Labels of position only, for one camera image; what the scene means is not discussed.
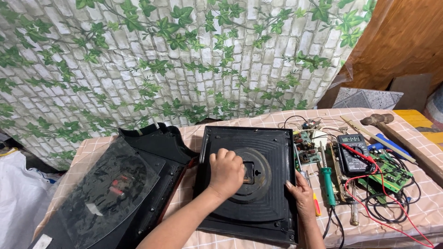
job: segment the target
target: red probe wire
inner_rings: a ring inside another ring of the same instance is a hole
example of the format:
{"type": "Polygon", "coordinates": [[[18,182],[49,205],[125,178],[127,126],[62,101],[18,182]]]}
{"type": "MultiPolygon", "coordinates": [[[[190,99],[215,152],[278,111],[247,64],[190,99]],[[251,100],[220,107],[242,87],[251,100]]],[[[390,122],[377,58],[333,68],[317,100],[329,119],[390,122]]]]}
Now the red probe wire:
{"type": "MultiPolygon", "coordinates": [[[[375,161],[374,161],[374,159],[372,159],[372,157],[370,157],[370,156],[365,156],[365,155],[359,153],[358,151],[352,149],[351,147],[349,147],[349,146],[346,145],[346,144],[341,144],[341,143],[339,143],[339,145],[343,146],[345,149],[351,151],[352,153],[355,153],[356,155],[360,156],[361,158],[365,159],[366,161],[375,164],[375,170],[374,170],[374,172],[372,172],[371,174],[374,174],[375,172],[377,172],[377,170],[379,170],[380,173],[382,173],[382,172],[381,172],[381,169],[380,169],[379,166],[375,163],[375,161]]],[[[386,193],[385,186],[384,186],[384,180],[383,180],[383,174],[380,174],[380,176],[381,176],[381,186],[382,186],[382,189],[383,189],[383,193],[384,193],[386,196],[388,196],[389,198],[391,198],[393,201],[395,201],[395,202],[400,206],[400,208],[404,211],[404,214],[405,214],[406,217],[408,218],[408,220],[409,220],[409,222],[411,223],[411,225],[412,225],[412,226],[415,228],[415,230],[417,230],[417,232],[418,232],[418,233],[419,233],[419,234],[420,234],[420,235],[421,235],[421,236],[422,236],[427,242],[429,242],[429,244],[431,244],[431,245],[426,245],[426,244],[424,244],[424,243],[422,243],[422,242],[420,242],[420,241],[414,239],[412,236],[406,234],[405,232],[400,231],[400,230],[398,230],[398,229],[396,229],[396,228],[394,228],[394,227],[391,227],[391,226],[389,226],[389,225],[387,225],[387,224],[385,224],[385,223],[381,223],[380,221],[378,221],[378,220],[376,220],[376,219],[374,219],[374,218],[371,217],[368,208],[367,208],[367,207],[366,207],[361,201],[359,201],[357,198],[355,198],[355,196],[353,196],[353,195],[351,194],[351,192],[349,192],[348,187],[347,187],[348,182],[349,182],[350,180],[357,179],[357,178],[363,178],[363,177],[367,177],[367,176],[370,176],[370,175],[356,176],[356,177],[353,177],[353,178],[348,179],[348,180],[346,181],[346,183],[345,183],[345,189],[346,189],[346,192],[348,192],[348,194],[349,194],[350,196],[352,196],[352,198],[354,198],[356,201],[358,201],[358,203],[360,203],[360,204],[363,205],[363,207],[364,207],[365,210],[366,210],[366,213],[367,213],[368,217],[369,217],[371,220],[377,222],[377,223],[380,224],[380,225],[387,226],[387,227],[389,227],[389,228],[391,228],[391,229],[393,229],[393,230],[395,230],[395,231],[397,231],[397,232],[400,232],[400,233],[402,233],[402,234],[408,236],[409,238],[413,239],[413,240],[414,240],[415,242],[417,242],[417,243],[420,243],[420,244],[422,244],[422,245],[424,245],[424,246],[427,246],[427,247],[430,247],[430,248],[434,248],[434,244],[433,244],[432,242],[430,242],[430,241],[426,238],[426,236],[423,235],[423,234],[418,230],[418,228],[414,225],[414,223],[412,222],[412,220],[409,218],[408,213],[407,213],[406,210],[403,208],[403,206],[400,204],[400,202],[398,202],[396,199],[394,199],[393,197],[391,197],[390,195],[388,195],[388,194],[386,193]]]]}

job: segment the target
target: white plastic bag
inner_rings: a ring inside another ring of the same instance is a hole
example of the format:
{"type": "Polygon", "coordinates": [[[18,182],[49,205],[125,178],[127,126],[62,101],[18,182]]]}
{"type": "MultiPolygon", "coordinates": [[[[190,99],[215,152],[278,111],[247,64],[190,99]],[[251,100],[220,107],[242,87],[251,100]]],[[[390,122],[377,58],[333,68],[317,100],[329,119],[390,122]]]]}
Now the white plastic bag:
{"type": "Polygon", "coordinates": [[[43,219],[58,175],[26,169],[26,157],[14,152],[0,157],[0,248],[26,249],[43,219]]]}

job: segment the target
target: digital multimeter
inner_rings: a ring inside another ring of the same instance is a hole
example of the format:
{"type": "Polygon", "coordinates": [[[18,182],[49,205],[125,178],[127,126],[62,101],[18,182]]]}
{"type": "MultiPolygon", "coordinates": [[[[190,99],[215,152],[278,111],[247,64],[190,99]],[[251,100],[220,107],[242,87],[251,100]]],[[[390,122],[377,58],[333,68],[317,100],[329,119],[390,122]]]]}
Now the digital multimeter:
{"type": "MultiPolygon", "coordinates": [[[[346,144],[352,149],[365,156],[369,155],[368,147],[366,146],[365,139],[362,134],[347,134],[337,136],[339,143],[346,144]]],[[[342,146],[338,147],[339,153],[341,153],[341,164],[345,175],[362,175],[370,173],[372,165],[366,162],[358,155],[349,152],[342,146]]]]}

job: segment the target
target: table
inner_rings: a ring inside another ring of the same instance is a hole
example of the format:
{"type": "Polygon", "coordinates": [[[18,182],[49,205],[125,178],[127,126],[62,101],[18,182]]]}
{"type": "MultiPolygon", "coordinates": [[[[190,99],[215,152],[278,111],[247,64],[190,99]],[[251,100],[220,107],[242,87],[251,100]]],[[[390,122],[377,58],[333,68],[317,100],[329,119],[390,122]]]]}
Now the table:
{"type": "MultiPolygon", "coordinates": [[[[420,148],[423,153],[431,160],[435,161],[438,165],[443,165],[443,152],[432,142],[426,139],[420,132],[415,130],[410,124],[396,115],[390,110],[373,110],[365,108],[350,108],[350,109],[320,109],[320,110],[298,110],[298,111],[285,111],[263,114],[253,118],[240,118],[229,121],[220,121],[211,123],[210,125],[222,125],[222,126],[249,126],[249,127],[269,127],[269,128],[282,128],[284,120],[292,115],[301,115],[306,118],[322,118],[322,123],[330,127],[344,126],[344,122],[341,120],[340,115],[347,115],[353,120],[358,121],[366,116],[370,116],[373,113],[391,113],[395,119],[389,124],[391,128],[400,133],[401,136],[407,138],[411,143],[420,148]]],[[[295,128],[297,124],[300,124],[300,119],[293,118],[288,121],[287,127],[295,128]]],[[[190,127],[180,128],[182,138],[185,144],[192,150],[199,151],[202,143],[202,136],[205,125],[196,125],[190,127]]],[[[379,131],[375,127],[367,127],[367,129],[373,133],[379,131]]],[[[337,131],[330,130],[332,134],[339,135],[337,131]]],[[[356,133],[354,130],[349,129],[349,133],[356,133]]],[[[109,143],[115,139],[112,137],[92,138],[83,141],[77,154],[72,162],[70,170],[66,173],[64,179],[61,181],[57,192],[49,206],[47,215],[41,224],[37,227],[36,233],[46,224],[49,217],[54,213],[54,210],[61,205],[70,191],[76,186],[83,175],[92,166],[91,162],[98,159],[102,153],[106,150],[109,143]]],[[[408,168],[414,174],[416,181],[419,183],[422,196],[419,202],[410,206],[409,216],[413,220],[414,224],[419,230],[425,234],[434,244],[443,242],[443,191],[442,188],[437,186],[425,173],[419,169],[416,165],[406,162],[408,168]]],[[[318,170],[316,164],[304,165],[303,170],[316,172],[318,170]]],[[[186,205],[192,198],[192,186],[195,180],[196,168],[188,170],[180,183],[180,186],[174,195],[170,206],[167,209],[165,218],[170,216],[179,208],[186,205]]],[[[325,207],[324,191],[320,187],[319,178],[315,173],[311,176],[311,183],[314,192],[316,193],[319,204],[322,210],[322,216],[317,218],[317,223],[320,230],[323,232],[328,220],[327,209],[325,207]]],[[[418,197],[418,190],[414,186],[410,186],[405,189],[405,193],[412,197],[412,201],[418,197]]],[[[396,232],[390,228],[380,226],[376,222],[370,220],[363,206],[359,205],[359,218],[360,225],[354,227],[349,224],[350,220],[350,207],[348,205],[341,205],[336,207],[337,214],[342,221],[345,230],[345,247],[351,248],[389,248],[389,247],[405,247],[417,245],[412,239],[404,237],[404,235],[396,232]]],[[[392,215],[397,210],[392,208],[387,211],[387,215],[392,215]]],[[[421,236],[417,236],[417,231],[413,226],[405,221],[401,224],[393,225],[397,229],[401,229],[404,232],[414,236],[414,238],[425,242],[421,236]]],[[[341,242],[341,232],[337,224],[331,224],[328,236],[325,239],[327,248],[338,247],[341,242]]],[[[287,248],[287,245],[268,245],[264,243],[248,241],[233,238],[230,236],[215,235],[211,233],[205,233],[202,231],[195,231],[190,239],[185,244],[186,249],[273,249],[273,248],[287,248]]]]}

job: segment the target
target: blue glue gun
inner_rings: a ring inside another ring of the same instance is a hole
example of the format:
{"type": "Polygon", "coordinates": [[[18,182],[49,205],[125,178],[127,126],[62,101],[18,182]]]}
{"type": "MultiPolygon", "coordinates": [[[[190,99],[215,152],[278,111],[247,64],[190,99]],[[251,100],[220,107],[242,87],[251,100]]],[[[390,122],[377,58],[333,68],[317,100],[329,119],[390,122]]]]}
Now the blue glue gun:
{"type": "MultiPolygon", "coordinates": [[[[400,146],[398,146],[397,144],[395,144],[395,143],[392,142],[391,140],[385,138],[385,137],[383,136],[383,134],[379,133],[379,134],[376,135],[376,137],[378,137],[378,138],[382,139],[383,141],[385,141],[386,143],[390,144],[390,145],[392,146],[392,148],[397,148],[397,149],[401,150],[402,152],[404,152],[406,155],[410,156],[410,154],[409,154],[408,152],[406,152],[406,150],[402,149],[400,146]]],[[[369,148],[369,149],[377,149],[377,150],[380,150],[380,149],[384,149],[384,150],[385,150],[385,149],[390,149],[390,148],[388,148],[388,147],[382,145],[381,143],[370,144],[370,145],[368,146],[368,148],[369,148]]],[[[394,153],[395,155],[397,155],[400,159],[404,159],[404,160],[406,160],[406,158],[400,156],[400,155],[399,155],[398,153],[396,153],[395,151],[393,151],[392,153],[394,153]]]]}

